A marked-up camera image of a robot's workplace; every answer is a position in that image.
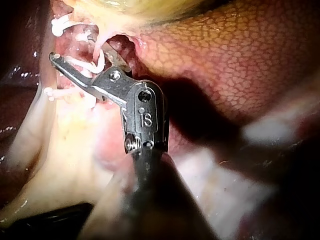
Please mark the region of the right arm instrument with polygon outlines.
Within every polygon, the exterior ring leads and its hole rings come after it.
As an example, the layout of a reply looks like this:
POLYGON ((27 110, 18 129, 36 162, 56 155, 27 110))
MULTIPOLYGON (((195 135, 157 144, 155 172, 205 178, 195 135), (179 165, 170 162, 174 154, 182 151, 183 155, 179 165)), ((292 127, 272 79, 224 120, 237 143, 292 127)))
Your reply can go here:
POLYGON ((98 97, 120 107, 126 153, 141 148, 168 151, 167 100, 156 83, 133 79, 110 67, 94 78, 91 87, 98 97))

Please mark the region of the right arm instrument jaw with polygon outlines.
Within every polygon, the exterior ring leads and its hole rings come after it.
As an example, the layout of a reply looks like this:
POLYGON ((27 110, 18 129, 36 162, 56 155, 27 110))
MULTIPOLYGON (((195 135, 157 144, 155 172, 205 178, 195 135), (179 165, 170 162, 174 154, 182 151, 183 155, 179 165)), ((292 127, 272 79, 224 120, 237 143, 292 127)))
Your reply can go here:
POLYGON ((95 81, 100 76, 99 74, 94 77, 84 76, 80 71, 69 64, 59 53, 50 52, 48 58, 52 66, 62 73, 67 79, 72 81, 77 87, 86 93, 93 95, 99 100, 105 99, 101 94, 101 91, 97 90, 95 86, 95 81))
POLYGON ((103 44, 103 53, 112 66, 121 68, 127 74, 131 73, 129 65, 110 44, 103 44))

